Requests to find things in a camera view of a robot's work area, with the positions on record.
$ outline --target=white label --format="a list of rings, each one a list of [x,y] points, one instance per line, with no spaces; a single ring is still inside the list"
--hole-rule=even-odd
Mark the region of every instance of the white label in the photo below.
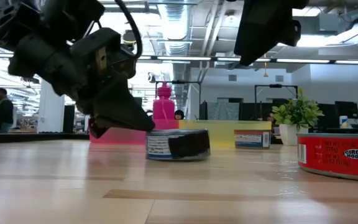
[[[262,136],[256,134],[237,134],[236,141],[239,142],[262,142]]]
[[[306,145],[298,144],[298,162],[306,164]]]
[[[348,149],[344,155],[350,159],[358,159],[358,149]]]
[[[150,155],[170,155],[168,139],[178,138],[177,136],[147,136],[147,153]]]
[[[268,147],[270,143],[270,133],[264,132],[264,142],[263,147]]]

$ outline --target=yellow block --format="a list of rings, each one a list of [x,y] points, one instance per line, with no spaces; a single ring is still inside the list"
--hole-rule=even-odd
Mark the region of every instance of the yellow block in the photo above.
[[[234,148],[234,130],[267,130],[270,121],[181,120],[180,129],[208,129],[211,147]]]

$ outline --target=pipe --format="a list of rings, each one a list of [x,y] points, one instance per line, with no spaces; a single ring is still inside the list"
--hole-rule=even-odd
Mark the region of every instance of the pipe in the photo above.
[[[219,30],[220,30],[220,27],[222,26],[222,21],[223,21],[224,15],[226,14],[226,9],[227,9],[227,1],[224,1],[223,4],[222,4],[219,19],[218,19],[218,21],[217,21],[217,23],[215,25],[215,29],[214,29],[214,32],[212,34],[211,43],[209,43],[208,51],[207,51],[206,55],[211,55],[211,53],[212,53],[212,50],[213,50],[214,45],[215,45],[216,37],[219,34]]]
[[[190,8],[186,5],[169,4],[157,5],[163,22],[163,37],[166,40],[188,40]],[[165,50],[169,56],[188,55],[188,42],[166,42]],[[186,71],[185,64],[173,63],[173,79],[183,80]],[[175,97],[181,97],[182,86],[173,85]],[[183,102],[177,100],[178,108],[182,107]]]
[[[208,45],[208,41],[209,41],[209,36],[211,35],[211,31],[212,31],[212,27],[214,25],[215,22],[215,17],[216,17],[216,12],[218,11],[218,1],[215,1],[212,5],[212,9],[211,9],[211,17],[209,18],[209,22],[205,31],[205,38],[204,38],[204,42],[203,42],[203,48],[201,49],[201,53],[200,56],[204,56],[205,54],[205,50],[206,50],[206,46]]]

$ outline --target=table surface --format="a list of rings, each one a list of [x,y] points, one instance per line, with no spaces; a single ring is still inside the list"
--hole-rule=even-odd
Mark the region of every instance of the table surface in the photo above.
[[[137,146],[0,144],[0,223],[358,223],[358,182],[296,160],[295,147],[277,145],[158,162]]]

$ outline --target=man in black shirt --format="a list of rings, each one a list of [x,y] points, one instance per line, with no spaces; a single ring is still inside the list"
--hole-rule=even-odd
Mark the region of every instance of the man in black shirt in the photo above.
[[[13,125],[13,103],[7,97],[7,91],[0,88],[0,133],[8,133]]]

